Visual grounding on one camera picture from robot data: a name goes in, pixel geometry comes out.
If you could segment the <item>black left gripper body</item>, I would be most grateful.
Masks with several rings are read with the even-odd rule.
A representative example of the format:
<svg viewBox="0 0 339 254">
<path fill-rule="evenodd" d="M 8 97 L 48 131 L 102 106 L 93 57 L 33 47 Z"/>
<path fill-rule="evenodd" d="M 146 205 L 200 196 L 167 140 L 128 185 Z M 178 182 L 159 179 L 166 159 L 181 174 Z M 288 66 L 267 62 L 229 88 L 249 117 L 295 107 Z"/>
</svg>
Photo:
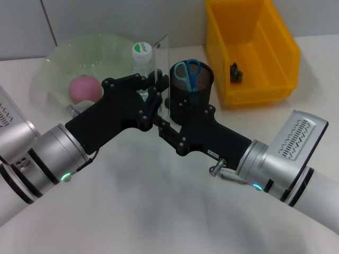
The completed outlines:
<svg viewBox="0 0 339 254">
<path fill-rule="evenodd" d="M 125 129 L 138 129 L 136 117 L 144 108 L 144 100 L 138 90 L 118 86 L 115 80 L 103 80 L 102 98 L 65 124 L 88 155 Z"/>
</svg>

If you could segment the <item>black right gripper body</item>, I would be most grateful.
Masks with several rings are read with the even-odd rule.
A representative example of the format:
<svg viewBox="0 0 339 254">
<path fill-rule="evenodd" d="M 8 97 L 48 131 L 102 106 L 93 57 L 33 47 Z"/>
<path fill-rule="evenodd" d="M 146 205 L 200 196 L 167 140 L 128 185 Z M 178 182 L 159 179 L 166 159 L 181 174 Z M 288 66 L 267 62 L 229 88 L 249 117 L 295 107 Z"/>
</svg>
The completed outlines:
<svg viewBox="0 0 339 254">
<path fill-rule="evenodd" d="M 202 152 L 219 161 L 224 159 L 229 169 L 237 169 L 252 140 L 223 126 L 215 119 L 215 107 L 192 110 L 179 132 L 181 140 L 177 153 L 186 156 L 193 151 Z"/>
</svg>

